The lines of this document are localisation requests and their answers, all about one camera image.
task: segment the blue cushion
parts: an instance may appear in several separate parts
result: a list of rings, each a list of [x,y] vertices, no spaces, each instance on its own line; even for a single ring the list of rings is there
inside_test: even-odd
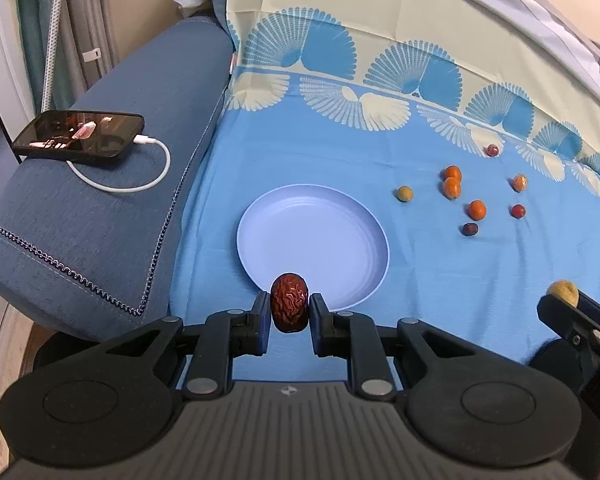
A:
[[[152,189],[108,194],[64,162],[27,159],[0,198],[0,295],[36,322],[101,340],[168,310],[180,217],[222,108],[233,45],[211,18],[179,22],[125,59],[75,104],[134,112],[171,169]],[[79,169],[113,187],[162,170],[157,146],[113,167]]]

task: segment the yellow fruit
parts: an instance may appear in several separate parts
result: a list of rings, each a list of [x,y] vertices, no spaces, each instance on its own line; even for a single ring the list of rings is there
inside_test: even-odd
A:
[[[398,200],[402,202],[410,202],[413,198],[413,191],[409,186],[401,186],[398,188],[398,193],[396,193]]]
[[[565,303],[570,304],[573,308],[578,307],[578,287],[575,283],[568,282],[567,280],[558,280],[551,284],[546,290],[547,294],[551,294]]]

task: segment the light blue plate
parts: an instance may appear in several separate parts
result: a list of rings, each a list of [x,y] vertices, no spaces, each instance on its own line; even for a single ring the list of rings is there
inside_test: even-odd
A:
[[[244,270],[261,290],[294,272],[331,311],[366,300],[389,267],[378,220],[357,200],[325,186],[295,184],[259,197],[240,219],[237,245]]]

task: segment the metal screw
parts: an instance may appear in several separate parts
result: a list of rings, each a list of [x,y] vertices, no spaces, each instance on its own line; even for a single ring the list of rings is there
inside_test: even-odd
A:
[[[394,386],[382,379],[369,379],[362,383],[362,391],[367,395],[381,397],[390,394],[394,390]]]
[[[218,389],[218,383],[208,377],[196,377],[187,383],[187,390],[192,394],[212,394]]]

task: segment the dried red jujube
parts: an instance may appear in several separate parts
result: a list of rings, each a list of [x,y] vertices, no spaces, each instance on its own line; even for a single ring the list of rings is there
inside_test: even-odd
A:
[[[309,323],[309,289],[301,276],[287,272],[271,286],[271,317],[280,332],[304,330]]]

